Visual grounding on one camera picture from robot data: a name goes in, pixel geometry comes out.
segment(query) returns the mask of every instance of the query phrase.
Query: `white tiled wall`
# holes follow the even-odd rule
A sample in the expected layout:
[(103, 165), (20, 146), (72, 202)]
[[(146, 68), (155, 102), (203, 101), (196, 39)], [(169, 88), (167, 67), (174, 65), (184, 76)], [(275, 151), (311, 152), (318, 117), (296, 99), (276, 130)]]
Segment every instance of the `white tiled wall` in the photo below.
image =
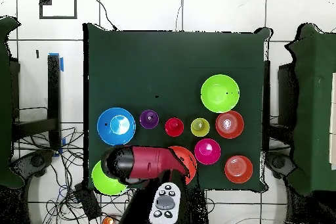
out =
[[(44, 6), (45, 14), (70, 15), (72, 0), (52, 0), (52, 6)], [(271, 61), (271, 114), (278, 115), (279, 65), (292, 61), (284, 45), (293, 40), (298, 26), (313, 22), (323, 31), (336, 27), (336, 0), (101, 0), (108, 18), (120, 30), (177, 30), (207, 32), (254, 32), (267, 26), (274, 30), (269, 45)], [(17, 17), (22, 24), (9, 35), (8, 46), (13, 57), (21, 63), (21, 108), (47, 105), (47, 55), (59, 53), (64, 58), (61, 72), (63, 128), (83, 128), (83, 32), (82, 23), (95, 23), (107, 30), (112, 26), (106, 19), (105, 10), (95, 0), (77, 0), (77, 19), (39, 19), (39, 0), (0, 0), (0, 16)], [(45, 118), (45, 110), (22, 111), (22, 118)], [(83, 140), (76, 142), (83, 146)], [(23, 155), (29, 152), (21, 150)], [(58, 172), (58, 180), (64, 184), (64, 168), (60, 158), (52, 164)], [(80, 166), (70, 166), (74, 183), (83, 178)], [(264, 180), (269, 190), (259, 194), (251, 191), (207, 191), (210, 224), (282, 224), (285, 220), (286, 193), (283, 181), (273, 178), (265, 168)], [(45, 202), (56, 199), (58, 185), (51, 167), (47, 174), (35, 178), (30, 187), (29, 201), (33, 224), (41, 224), (46, 214)], [(98, 197), (103, 212), (119, 213), (124, 209), (127, 196), (115, 200)], [(86, 219), (81, 223), (88, 224)], [(65, 221), (62, 224), (77, 224)]]

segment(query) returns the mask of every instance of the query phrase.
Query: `pink bowl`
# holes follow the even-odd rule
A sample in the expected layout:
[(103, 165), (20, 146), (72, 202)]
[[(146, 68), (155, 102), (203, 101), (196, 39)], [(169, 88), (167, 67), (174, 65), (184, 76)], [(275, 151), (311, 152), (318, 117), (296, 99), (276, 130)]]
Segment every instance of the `pink bowl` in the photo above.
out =
[(194, 152), (196, 159), (205, 165), (214, 164), (221, 156), (219, 144), (210, 138), (198, 141)]

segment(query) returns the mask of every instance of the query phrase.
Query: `orange object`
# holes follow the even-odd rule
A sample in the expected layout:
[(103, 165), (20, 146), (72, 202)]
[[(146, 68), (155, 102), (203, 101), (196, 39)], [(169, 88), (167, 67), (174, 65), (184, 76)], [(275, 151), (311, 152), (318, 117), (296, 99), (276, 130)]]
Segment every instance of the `orange object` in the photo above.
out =
[(113, 220), (113, 218), (107, 216), (102, 221), (102, 224), (114, 224), (114, 220)]
[(197, 162), (195, 156), (186, 148), (182, 146), (170, 146), (170, 148), (175, 152), (178, 158), (181, 159), (183, 164), (188, 168), (190, 177), (186, 177), (186, 184), (190, 183), (195, 177), (197, 170)]
[(221, 137), (232, 139), (239, 136), (244, 129), (242, 115), (236, 111), (220, 114), (216, 119), (216, 130)]
[(251, 178), (253, 165), (246, 156), (231, 156), (225, 163), (224, 172), (231, 182), (244, 183)]

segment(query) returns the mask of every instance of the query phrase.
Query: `green bowl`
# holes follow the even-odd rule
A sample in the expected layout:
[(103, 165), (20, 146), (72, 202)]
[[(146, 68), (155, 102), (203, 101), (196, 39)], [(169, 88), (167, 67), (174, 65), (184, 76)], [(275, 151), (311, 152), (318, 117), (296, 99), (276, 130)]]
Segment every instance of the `green bowl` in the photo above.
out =
[(225, 113), (235, 107), (239, 100), (237, 83), (224, 74), (211, 76), (202, 85), (201, 100), (214, 113)]
[(116, 179), (111, 179), (102, 171), (102, 162), (99, 161), (93, 168), (91, 173), (93, 185), (102, 194), (117, 195), (122, 193), (127, 188)]

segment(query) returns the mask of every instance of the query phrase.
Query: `white remote control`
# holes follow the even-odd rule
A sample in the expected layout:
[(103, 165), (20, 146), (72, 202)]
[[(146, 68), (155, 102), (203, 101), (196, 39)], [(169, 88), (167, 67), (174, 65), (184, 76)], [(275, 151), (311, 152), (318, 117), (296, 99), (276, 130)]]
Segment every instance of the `white remote control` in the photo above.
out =
[(151, 224), (174, 224), (179, 217), (181, 192), (174, 183), (164, 183), (157, 189), (152, 209)]

